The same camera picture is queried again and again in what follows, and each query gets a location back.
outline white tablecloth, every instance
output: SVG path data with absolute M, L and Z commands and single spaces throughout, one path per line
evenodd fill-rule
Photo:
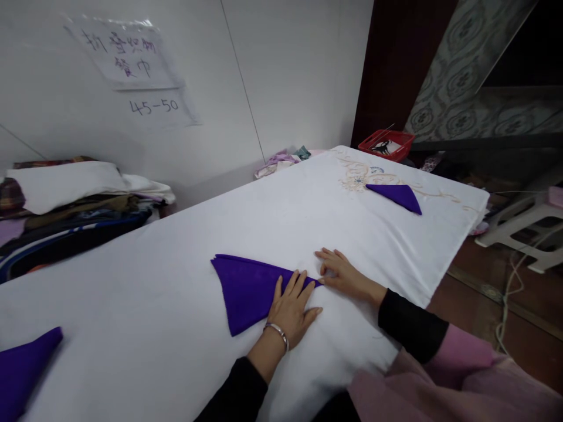
M 407 183 L 422 216 L 364 189 Z M 65 339 L 24 420 L 190 421 L 262 331 L 232 338 L 216 253 L 307 269 L 345 253 L 360 271 L 425 307 L 487 193 L 337 147 L 95 250 L 0 285 L 0 350 L 62 326 Z M 361 367 L 398 351 L 376 315 L 326 287 L 324 312 L 281 362 L 259 420 L 311 420 Z

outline folded purple napkin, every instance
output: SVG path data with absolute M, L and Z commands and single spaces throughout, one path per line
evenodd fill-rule
M 211 263 L 223 287 L 227 320 L 233 337 L 268 316 L 278 277 L 283 277 L 283 292 L 293 274 L 293 271 L 284 268 L 231 255 L 216 255 Z M 321 285 L 307 277 L 303 287 L 310 282 L 315 282 L 315 287 Z
M 408 185 L 365 185 L 365 187 L 407 208 L 409 211 L 422 215 L 415 193 Z
M 63 332 L 57 327 L 31 343 L 0 352 L 0 422 L 14 422 L 23 414 L 62 339 Z

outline red plastic container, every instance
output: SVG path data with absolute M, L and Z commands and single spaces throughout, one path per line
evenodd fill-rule
M 396 132 L 390 130 L 378 130 L 375 131 L 369 138 L 367 138 L 364 142 L 358 145 L 358 149 L 360 151 L 367 152 L 368 154 L 373 154 L 380 156 L 381 158 L 385 158 L 391 161 L 399 162 L 403 161 L 411 150 L 412 141 L 415 139 L 413 134 L 408 134 L 405 132 Z M 383 141 L 393 141 L 396 144 L 399 144 L 400 147 L 395 152 L 385 155 L 381 154 L 377 151 L 372 151 L 371 148 L 374 147 L 376 144 L 379 144 Z

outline white plastic stool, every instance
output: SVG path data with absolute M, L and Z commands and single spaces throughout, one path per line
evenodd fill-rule
M 556 217 L 561 219 L 561 223 L 554 227 L 541 227 L 536 224 L 546 217 Z M 533 247 L 533 245 L 547 233 L 555 233 L 563 230 L 562 188 L 552 186 L 547 193 L 539 193 L 512 204 L 496 214 L 489 222 L 489 225 L 489 231 L 475 239 L 475 243 L 478 245 L 487 247 L 491 246 L 493 243 L 502 243 L 524 254 L 528 254 L 537 259 L 537 261 L 530 264 L 528 268 L 540 274 L 543 274 L 548 268 L 563 263 L 563 244 L 560 242 L 561 236 L 551 235 L 546 239 L 546 241 L 550 241 L 550 239 L 554 237 L 559 238 L 559 241 L 554 245 L 556 249 L 552 252 L 542 251 Z M 538 233 L 532 239 L 531 245 L 527 245 L 512 238 L 514 233 L 526 228 Z

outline silver bracelet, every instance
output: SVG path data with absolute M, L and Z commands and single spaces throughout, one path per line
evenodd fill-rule
M 274 330 L 276 330 L 281 338 L 283 338 L 283 342 L 286 344 L 286 353 L 289 352 L 289 341 L 287 341 L 287 337 L 286 334 L 283 332 L 283 330 L 281 328 L 279 328 L 276 324 L 271 324 L 270 322 L 268 322 L 265 326 L 264 329 L 262 331 L 264 331 L 266 329 L 266 327 L 271 326 Z

